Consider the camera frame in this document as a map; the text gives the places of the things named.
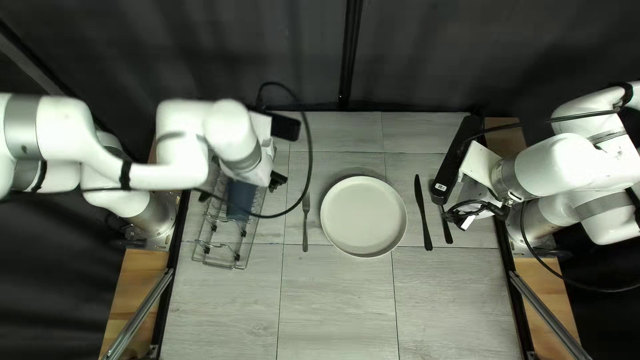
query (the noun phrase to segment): black pole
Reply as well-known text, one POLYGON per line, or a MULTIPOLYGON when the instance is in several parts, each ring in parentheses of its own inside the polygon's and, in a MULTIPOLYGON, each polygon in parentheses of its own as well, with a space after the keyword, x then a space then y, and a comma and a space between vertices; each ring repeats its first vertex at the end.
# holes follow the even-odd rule
POLYGON ((338 90, 338 108, 341 110, 349 106, 349 98, 351 97, 351 81, 353 80, 353 68, 356 63, 363 3, 364 0, 347 0, 344 13, 342 65, 340 66, 340 87, 338 90))

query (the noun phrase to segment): metal rail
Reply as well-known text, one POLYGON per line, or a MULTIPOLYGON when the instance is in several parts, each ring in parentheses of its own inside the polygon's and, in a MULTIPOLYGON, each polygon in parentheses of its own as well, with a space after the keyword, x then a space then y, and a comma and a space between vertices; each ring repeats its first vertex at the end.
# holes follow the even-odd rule
POLYGON ((527 299, 542 320, 547 323, 551 331, 558 337, 560 342, 566 347, 567 351, 577 360, 592 360, 591 356, 583 349, 578 341, 573 338, 569 331, 562 325, 556 316, 549 310, 545 303, 540 300, 536 293, 527 285, 527 283, 515 272, 509 271, 509 278, 513 286, 515 286, 522 296, 527 299))

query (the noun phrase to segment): black knife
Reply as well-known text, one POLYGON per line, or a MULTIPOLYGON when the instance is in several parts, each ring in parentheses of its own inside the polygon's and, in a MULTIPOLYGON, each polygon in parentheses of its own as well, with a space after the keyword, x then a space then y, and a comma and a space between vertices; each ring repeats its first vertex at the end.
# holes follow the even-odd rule
POLYGON ((440 205, 440 218, 442 219, 442 231, 444 232, 444 241, 448 244, 453 244, 453 237, 451 236, 451 230, 449 230, 449 223, 444 219, 444 206, 440 205))
POLYGON ((424 199, 422 198, 422 186, 420 185, 420 176, 415 175, 413 180, 413 190, 415 191, 415 200, 418 202, 418 208, 420 209, 420 215, 422 217, 422 235, 424 235, 424 249, 427 251, 433 250, 433 244, 431 243, 431 236, 429 235, 429 228, 427 227, 427 218, 424 214, 424 199))

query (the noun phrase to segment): wire dish rack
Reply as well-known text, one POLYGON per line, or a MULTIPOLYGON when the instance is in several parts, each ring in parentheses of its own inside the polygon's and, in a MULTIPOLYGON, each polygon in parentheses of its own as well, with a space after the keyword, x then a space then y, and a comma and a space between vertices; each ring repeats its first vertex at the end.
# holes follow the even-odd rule
MULTIPOLYGON (((227 198, 228 178, 213 159, 209 164, 213 167, 213 181, 209 182, 207 190, 219 196, 227 198)), ((252 212, 260 213, 264 204, 267 188, 258 187, 253 198, 252 212)), ((257 217, 249 216, 243 222, 227 218, 227 203, 222 200, 209 197, 204 213, 202 225, 196 239, 197 246, 193 249, 191 260, 207 266, 226 268, 229 270, 244 270, 249 262, 251 248, 256 229, 257 217)))

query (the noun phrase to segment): black strap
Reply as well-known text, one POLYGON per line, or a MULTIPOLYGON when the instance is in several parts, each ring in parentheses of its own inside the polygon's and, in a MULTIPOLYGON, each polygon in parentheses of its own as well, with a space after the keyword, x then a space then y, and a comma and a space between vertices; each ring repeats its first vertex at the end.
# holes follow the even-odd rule
POLYGON ((131 161, 122 160, 122 169, 120 170, 120 188, 122 190, 131 190, 131 185, 129 181, 131 178, 129 177, 129 171, 131 171, 131 161))
POLYGON ((40 173, 38 174, 38 180, 36 180, 36 184, 31 188, 31 192, 35 193, 42 188, 42 183, 44 182, 44 177, 47 175, 47 162, 40 162, 40 173))
POLYGON ((624 105, 628 104, 629 101, 631 101, 631 98, 634 96, 634 87, 631 86, 630 83, 612 83, 609 84, 608 87, 612 86, 620 86, 621 88, 625 89, 625 95, 622 95, 622 105, 620 107, 623 107, 624 105))
POLYGON ((640 200, 638 199, 638 196, 633 191, 633 189, 626 188, 625 191, 627 192, 627 195, 629 195, 629 198, 631 199, 631 203, 636 207, 636 210, 634 211, 634 216, 636 218, 636 224, 638 224, 638 227, 640 227, 640 200))

